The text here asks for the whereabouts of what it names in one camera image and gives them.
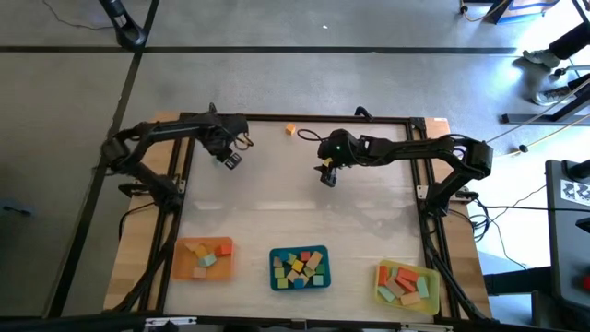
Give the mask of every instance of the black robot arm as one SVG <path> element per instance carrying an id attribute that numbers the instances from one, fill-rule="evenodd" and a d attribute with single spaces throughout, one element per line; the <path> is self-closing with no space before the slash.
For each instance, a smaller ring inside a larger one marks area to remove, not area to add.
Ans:
<path id="1" fill-rule="evenodd" d="M 469 181 L 480 180 L 491 172 L 493 149 L 485 142 L 467 136 L 446 135 L 436 139 L 392 142 L 386 138 L 361 135 L 355 138 L 344 129 L 337 129 L 330 137 L 321 139 L 318 158 L 324 163 L 315 169 L 320 180 L 328 186 L 336 185 L 336 170 L 345 166 L 384 166 L 395 160 L 440 159 L 453 172 L 441 183 L 429 187 L 422 204 L 431 215 L 445 216 L 449 200 Z"/>
<path id="2" fill-rule="evenodd" d="M 177 138 L 194 137 L 203 147 L 229 169 L 234 169 L 242 158 L 231 149 L 236 140 L 247 149 L 253 145 L 248 138 L 248 123 L 243 114 L 219 116 L 213 103 L 209 112 L 190 118 L 162 122 L 140 123 L 108 138 L 101 146 L 107 166 L 115 173 L 131 175 L 141 182 L 154 197 L 160 208 L 172 210 L 180 206 L 181 197 L 177 185 L 166 175 L 155 174 L 141 159 L 152 144 Z M 126 141 L 135 141 L 131 150 Z"/>

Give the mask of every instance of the metal stand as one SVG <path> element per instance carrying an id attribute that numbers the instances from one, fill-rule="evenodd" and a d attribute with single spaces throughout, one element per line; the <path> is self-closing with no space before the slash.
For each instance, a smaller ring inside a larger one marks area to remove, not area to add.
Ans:
<path id="1" fill-rule="evenodd" d="M 590 89 L 582 93 L 575 100 L 563 106 L 559 111 L 550 115 L 541 115 L 530 125 L 569 125 L 572 122 L 583 118 L 581 115 L 574 115 L 584 107 L 590 105 Z M 501 122 L 509 125 L 523 124 L 535 117 L 534 114 L 503 114 Z M 590 125 L 590 118 L 581 121 L 576 125 Z"/>
<path id="2" fill-rule="evenodd" d="M 530 268 L 483 276 L 488 295 L 521 294 L 542 291 L 551 294 L 551 267 Z"/>

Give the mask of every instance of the gray floor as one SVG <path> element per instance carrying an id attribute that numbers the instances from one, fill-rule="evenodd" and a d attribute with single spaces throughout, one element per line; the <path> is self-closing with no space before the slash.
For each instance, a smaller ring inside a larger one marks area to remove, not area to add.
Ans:
<path id="1" fill-rule="evenodd" d="M 108 23 L 95 1 L 47 1 L 71 23 Z M 138 22 L 144 21 L 148 0 L 124 3 Z M 0 7 L 0 46 L 116 45 L 111 30 L 55 21 L 41 0 L 0 0 Z M 148 44 L 541 48 L 578 23 L 576 16 L 567 18 L 569 1 L 543 19 L 500 26 L 467 23 L 456 15 L 457 7 L 454 0 L 161 1 Z M 472 6 L 469 13 L 476 17 L 486 10 Z M 31 204 L 37 212 L 32 219 L 0 219 L 0 315 L 45 309 L 131 57 L 0 53 L 0 196 Z M 590 64 L 587 59 L 580 53 L 574 62 Z M 506 129 L 499 124 L 502 113 L 538 113 L 543 108 L 529 101 L 534 91 L 575 77 L 556 81 L 548 74 L 513 55 L 145 54 L 123 127 L 162 110 L 202 112 L 210 101 L 227 113 L 351 114 L 363 105 L 374 115 L 445 117 L 454 132 L 489 139 Z M 492 146 L 502 154 L 555 129 L 525 127 Z M 540 181 L 543 160 L 590 158 L 583 149 L 587 138 L 586 129 L 574 128 L 534 153 L 494 161 L 492 177 L 473 188 L 487 204 L 512 204 L 537 189 L 526 181 Z M 123 181 L 105 181 L 66 314 L 101 309 L 116 254 L 117 222 L 128 202 L 116 190 Z M 530 204 L 542 205 L 542 196 Z M 500 224 L 515 259 L 529 266 L 546 262 L 542 216 L 510 212 Z M 538 231 L 523 241 L 519 235 L 526 227 Z M 491 232 L 478 248 L 503 255 Z"/>

